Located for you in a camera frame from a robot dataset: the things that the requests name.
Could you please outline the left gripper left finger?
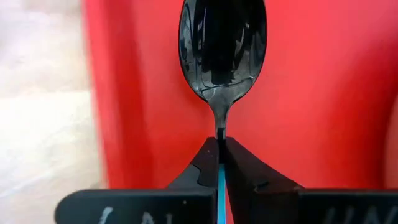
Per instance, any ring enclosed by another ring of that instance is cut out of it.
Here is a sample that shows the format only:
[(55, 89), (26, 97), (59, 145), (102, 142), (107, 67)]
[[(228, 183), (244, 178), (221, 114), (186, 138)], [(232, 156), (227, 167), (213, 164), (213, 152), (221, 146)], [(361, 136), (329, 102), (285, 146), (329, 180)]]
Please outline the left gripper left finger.
[(219, 145), (207, 138), (164, 189), (87, 189), (63, 198), (56, 224), (218, 224)]

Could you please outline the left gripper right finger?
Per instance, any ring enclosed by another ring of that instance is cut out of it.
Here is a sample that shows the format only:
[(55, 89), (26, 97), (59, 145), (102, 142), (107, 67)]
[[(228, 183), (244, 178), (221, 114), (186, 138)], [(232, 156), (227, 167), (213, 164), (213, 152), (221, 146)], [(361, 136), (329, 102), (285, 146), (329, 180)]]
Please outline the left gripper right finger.
[(310, 189), (225, 142), (234, 224), (398, 224), (398, 190)]

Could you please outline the black spoon blue handle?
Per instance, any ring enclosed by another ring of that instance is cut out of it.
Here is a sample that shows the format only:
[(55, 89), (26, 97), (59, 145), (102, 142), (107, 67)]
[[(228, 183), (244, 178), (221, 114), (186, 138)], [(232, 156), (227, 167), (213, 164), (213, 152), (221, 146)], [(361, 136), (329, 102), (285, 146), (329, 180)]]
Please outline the black spoon blue handle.
[(229, 110), (258, 79), (266, 47), (264, 0), (183, 0), (180, 65), (190, 88), (213, 112), (221, 164)]

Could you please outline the red plastic tray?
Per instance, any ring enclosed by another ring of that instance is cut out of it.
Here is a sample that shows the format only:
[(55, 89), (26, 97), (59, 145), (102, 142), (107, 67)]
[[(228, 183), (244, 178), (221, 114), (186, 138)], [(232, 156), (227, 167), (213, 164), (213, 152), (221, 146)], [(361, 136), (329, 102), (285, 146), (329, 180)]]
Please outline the red plastic tray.
[[(80, 0), (107, 190), (164, 189), (215, 138), (178, 55), (183, 0)], [(266, 56), (226, 138), (310, 189), (384, 185), (398, 0), (264, 0)], [(218, 160), (218, 224), (233, 221)]]

